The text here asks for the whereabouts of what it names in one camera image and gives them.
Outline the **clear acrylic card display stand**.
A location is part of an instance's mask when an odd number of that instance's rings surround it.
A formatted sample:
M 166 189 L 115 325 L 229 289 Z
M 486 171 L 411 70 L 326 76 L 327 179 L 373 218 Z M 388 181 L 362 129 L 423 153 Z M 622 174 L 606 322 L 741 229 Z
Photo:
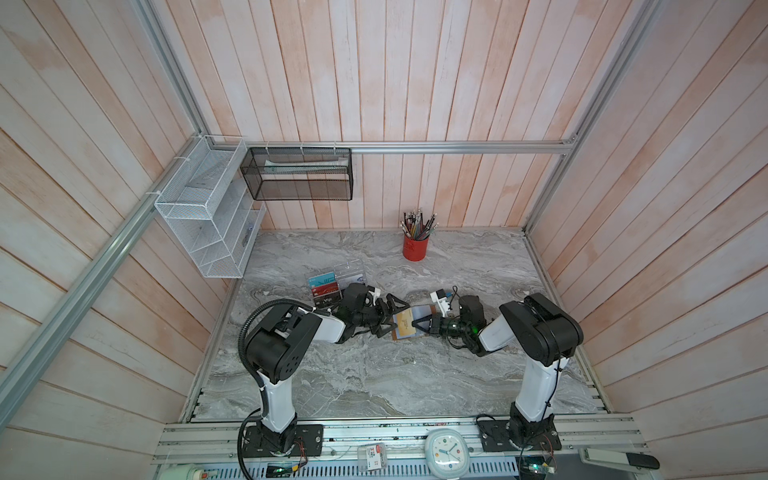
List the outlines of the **clear acrylic card display stand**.
M 315 275 L 319 275 L 319 274 L 322 274 L 322 273 L 326 273 L 326 272 L 334 272 L 335 273 L 336 281 L 337 281 L 337 284 L 338 284 L 338 287 L 339 287 L 339 291 L 340 291 L 340 294 L 341 294 L 341 299 L 342 299 L 344 290 L 350 284 L 347 285 L 346 287 L 344 287 L 343 285 L 339 284 L 339 280 L 341 278 L 343 278 L 345 275 L 348 275 L 348 274 L 354 273 L 354 272 L 363 272 L 365 274 L 365 267 L 364 267 L 363 262 L 360 259 L 352 259 L 352 260 L 349 260 L 349 261 L 346 261 L 346 262 L 343 262 L 343 263 L 336 264 L 333 267 L 316 269 L 314 272 L 311 272 L 309 274 L 309 276 L 307 277 L 307 285 L 308 285 L 308 278 L 309 277 L 315 276 Z

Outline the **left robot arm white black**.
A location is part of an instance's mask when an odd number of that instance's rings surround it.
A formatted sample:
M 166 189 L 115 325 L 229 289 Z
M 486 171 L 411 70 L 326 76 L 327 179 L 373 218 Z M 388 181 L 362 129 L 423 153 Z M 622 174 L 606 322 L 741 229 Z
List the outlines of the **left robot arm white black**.
M 321 306 L 281 298 L 256 308 L 240 330 L 237 348 L 259 388 L 261 424 L 282 434 L 295 422 L 291 377 L 312 344 L 342 344 L 364 333 L 381 338 L 396 327 L 394 317 L 410 308 L 363 283 L 349 284 L 339 299 Z

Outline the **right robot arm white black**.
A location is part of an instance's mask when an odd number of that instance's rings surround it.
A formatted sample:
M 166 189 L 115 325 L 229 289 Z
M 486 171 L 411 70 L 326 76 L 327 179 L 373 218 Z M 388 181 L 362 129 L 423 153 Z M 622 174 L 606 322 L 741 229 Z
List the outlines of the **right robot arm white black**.
M 510 416 L 520 428 L 539 427 L 553 417 L 551 402 L 562 370 L 584 341 L 580 324 L 556 303 L 541 293 L 499 307 L 492 321 L 476 295 L 454 296 L 458 312 L 452 312 L 451 299 L 443 290 L 431 295 L 437 311 L 412 321 L 417 330 L 438 336 L 453 344 L 461 343 L 470 353 L 484 357 L 517 342 L 525 355 L 526 366 L 521 390 Z

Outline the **black VIP card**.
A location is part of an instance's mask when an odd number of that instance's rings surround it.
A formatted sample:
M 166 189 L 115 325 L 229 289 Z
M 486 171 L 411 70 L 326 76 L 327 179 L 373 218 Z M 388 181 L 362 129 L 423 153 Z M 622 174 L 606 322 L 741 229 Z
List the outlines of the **black VIP card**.
M 333 308 L 341 301 L 341 294 L 339 292 L 332 292 L 313 298 L 314 306 L 318 309 Z

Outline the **red VIP card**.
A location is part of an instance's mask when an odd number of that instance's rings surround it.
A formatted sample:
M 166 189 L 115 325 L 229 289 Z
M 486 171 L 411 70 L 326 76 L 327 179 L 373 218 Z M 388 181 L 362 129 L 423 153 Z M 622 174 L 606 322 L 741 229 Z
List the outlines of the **red VIP card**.
M 340 291 L 336 282 L 317 285 L 311 288 L 314 299 L 320 300 L 321 298 L 339 297 Z

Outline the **red metal pencil bucket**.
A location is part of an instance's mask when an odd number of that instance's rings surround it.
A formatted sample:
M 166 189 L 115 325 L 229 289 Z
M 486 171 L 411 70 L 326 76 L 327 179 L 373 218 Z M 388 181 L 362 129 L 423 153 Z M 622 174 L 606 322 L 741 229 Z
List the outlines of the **red metal pencil bucket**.
M 422 261 L 426 257 L 429 239 L 412 239 L 408 236 L 403 238 L 403 257 L 411 262 Z

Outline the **bundle of coloured pencils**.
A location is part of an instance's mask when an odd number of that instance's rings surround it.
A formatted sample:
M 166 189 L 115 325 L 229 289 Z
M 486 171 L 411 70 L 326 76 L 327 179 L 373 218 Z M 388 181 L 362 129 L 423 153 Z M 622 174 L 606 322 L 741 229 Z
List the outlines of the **bundle of coloured pencils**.
M 427 240 L 437 226 L 436 215 L 426 217 L 421 209 L 404 212 L 400 227 L 407 239 Z

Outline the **white analog clock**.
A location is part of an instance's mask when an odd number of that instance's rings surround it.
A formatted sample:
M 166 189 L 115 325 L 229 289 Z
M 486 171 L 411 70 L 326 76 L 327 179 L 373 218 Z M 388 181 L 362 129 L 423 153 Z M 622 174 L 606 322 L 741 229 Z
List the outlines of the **white analog clock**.
M 431 431 L 425 440 L 425 458 L 431 474 L 439 479 L 460 479 L 469 472 L 466 441 L 453 429 Z

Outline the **small red white box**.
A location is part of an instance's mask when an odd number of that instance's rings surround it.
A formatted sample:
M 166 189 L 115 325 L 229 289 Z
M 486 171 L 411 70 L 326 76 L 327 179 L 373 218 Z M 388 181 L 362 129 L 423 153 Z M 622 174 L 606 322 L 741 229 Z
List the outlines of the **small red white box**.
M 386 445 L 378 442 L 357 448 L 358 470 L 364 474 L 381 471 L 387 467 Z

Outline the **green circuit board right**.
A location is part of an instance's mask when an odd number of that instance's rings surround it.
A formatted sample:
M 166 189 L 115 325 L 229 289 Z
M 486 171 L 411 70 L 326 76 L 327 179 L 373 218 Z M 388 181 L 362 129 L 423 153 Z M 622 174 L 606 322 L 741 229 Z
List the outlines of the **green circuit board right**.
M 519 456 L 517 466 L 520 480 L 545 480 L 556 472 L 543 456 Z

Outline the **green circuit board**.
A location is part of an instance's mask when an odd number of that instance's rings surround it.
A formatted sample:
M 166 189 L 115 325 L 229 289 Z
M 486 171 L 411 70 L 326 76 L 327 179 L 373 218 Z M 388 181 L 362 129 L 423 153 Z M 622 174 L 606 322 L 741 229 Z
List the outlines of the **green circuit board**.
M 288 478 L 293 476 L 298 470 L 300 466 L 298 464 L 294 465 L 287 465 L 287 464 L 269 464 L 266 467 L 265 477 L 266 478 Z
M 517 466 L 520 480 L 545 480 L 556 472 L 543 456 L 519 456 Z

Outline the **green circuit board left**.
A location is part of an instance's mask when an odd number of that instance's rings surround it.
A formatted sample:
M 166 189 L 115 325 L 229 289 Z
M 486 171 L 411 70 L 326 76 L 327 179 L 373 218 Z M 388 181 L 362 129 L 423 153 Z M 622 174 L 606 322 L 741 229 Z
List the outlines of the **green circuit board left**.
M 287 464 L 269 464 L 266 467 L 265 477 L 266 478 L 288 478 L 293 476 L 298 470 L 300 466 L 298 464 L 294 465 L 287 465 Z

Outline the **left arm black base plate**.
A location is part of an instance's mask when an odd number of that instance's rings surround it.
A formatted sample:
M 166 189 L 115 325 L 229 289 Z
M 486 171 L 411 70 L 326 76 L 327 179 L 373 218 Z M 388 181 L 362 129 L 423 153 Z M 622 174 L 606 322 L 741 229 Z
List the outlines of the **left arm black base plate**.
M 240 438 L 239 453 L 243 458 L 267 458 L 279 455 L 320 456 L 324 440 L 322 424 L 289 425 L 276 433 L 261 423 L 249 424 Z

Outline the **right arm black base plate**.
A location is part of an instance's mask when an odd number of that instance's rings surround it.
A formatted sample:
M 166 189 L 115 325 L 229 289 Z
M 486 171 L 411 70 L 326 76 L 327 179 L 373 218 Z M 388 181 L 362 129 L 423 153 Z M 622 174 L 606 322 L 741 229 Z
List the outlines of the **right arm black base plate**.
M 550 415 L 539 422 L 525 418 L 499 420 L 481 414 L 475 418 L 484 452 L 511 452 L 524 450 L 559 451 L 562 442 Z

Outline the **black mesh wall basket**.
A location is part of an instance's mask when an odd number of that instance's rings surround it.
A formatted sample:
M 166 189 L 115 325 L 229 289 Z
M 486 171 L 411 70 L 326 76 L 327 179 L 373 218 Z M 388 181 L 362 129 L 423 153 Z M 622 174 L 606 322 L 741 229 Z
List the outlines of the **black mesh wall basket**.
M 346 148 L 250 147 L 240 172 L 256 201 L 350 201 L 352 153 Z

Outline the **aluminium mounting rail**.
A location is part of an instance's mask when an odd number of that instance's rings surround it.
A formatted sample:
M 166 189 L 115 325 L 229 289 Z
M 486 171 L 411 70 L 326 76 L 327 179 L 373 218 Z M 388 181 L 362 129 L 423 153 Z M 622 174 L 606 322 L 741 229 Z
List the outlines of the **aluminium mounting rail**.
M 484 452 L 479 430 L 471 417 L 414 419 L 322 420 L 324 440 L 320 456 L 308 457 L 296 478 L 318 479 L 429 479 L 425 440 L 437 429 L 458 431 L 469 449 L 472 479 L 515 478 L 519 451 Z M 562 449 L 555 451 L 558 476 L 568 465 L 578 466 L 581 449 L 648 453 L 631 416 L 625 414 L 567 414 L 555 419 Z M 212 479 L 240 479 L 236 455 L 236 422 L 172 424 L 164 429 L 151 461 L 156 474 L 178 465 L 195 465 Z M 381 471 L 361 473 L 357 448 L 384 443 L 388 464 Z

